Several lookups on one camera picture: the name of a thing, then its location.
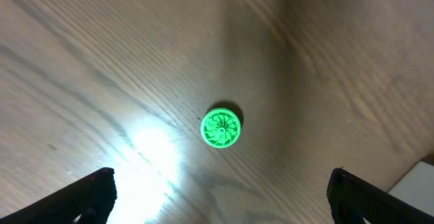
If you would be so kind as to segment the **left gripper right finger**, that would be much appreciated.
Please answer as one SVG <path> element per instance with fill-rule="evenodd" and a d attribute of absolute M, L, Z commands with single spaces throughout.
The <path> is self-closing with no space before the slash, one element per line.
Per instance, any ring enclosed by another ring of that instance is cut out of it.
<path fill-rule="evenodd" d="M 335 224 L 433 224 L 433 216 L 343 168 L 333 169 L 326 195 Z"/>

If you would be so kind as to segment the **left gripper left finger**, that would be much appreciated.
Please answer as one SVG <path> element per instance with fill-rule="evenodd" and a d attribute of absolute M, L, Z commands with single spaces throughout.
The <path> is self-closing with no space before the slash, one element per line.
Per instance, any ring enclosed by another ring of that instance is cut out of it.
<path fill-rule="evenodd" d="M 112 168 L 101 168 L 1 218 L 1 224 L 105 224 L 117 199 Z"/>

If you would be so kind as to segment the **green round spinner toy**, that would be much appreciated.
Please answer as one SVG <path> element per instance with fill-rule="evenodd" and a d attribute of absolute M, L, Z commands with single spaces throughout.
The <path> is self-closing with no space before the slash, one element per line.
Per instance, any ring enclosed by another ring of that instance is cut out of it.
<path fill-rule="evenodd" d="M 241 120 L 230 109 L 215 108 L 205 114 L 200 133 L 208 145 L 217 149 L 227 148 L 241 136 Z"/>

